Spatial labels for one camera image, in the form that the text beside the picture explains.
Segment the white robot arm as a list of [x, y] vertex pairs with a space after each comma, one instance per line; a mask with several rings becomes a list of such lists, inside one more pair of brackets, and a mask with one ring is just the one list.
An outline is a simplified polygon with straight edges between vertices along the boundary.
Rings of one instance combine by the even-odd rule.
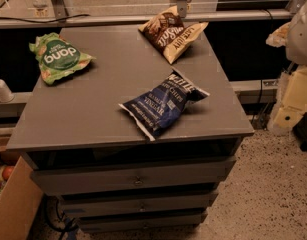
[[275, 30], [266, 43], [286, 48], [286, 57], [297, 65], [278, 79], [276, 103], [267, 128], [276, 135], [289, 132], [307, 112], [307, 0], [292, 20]]

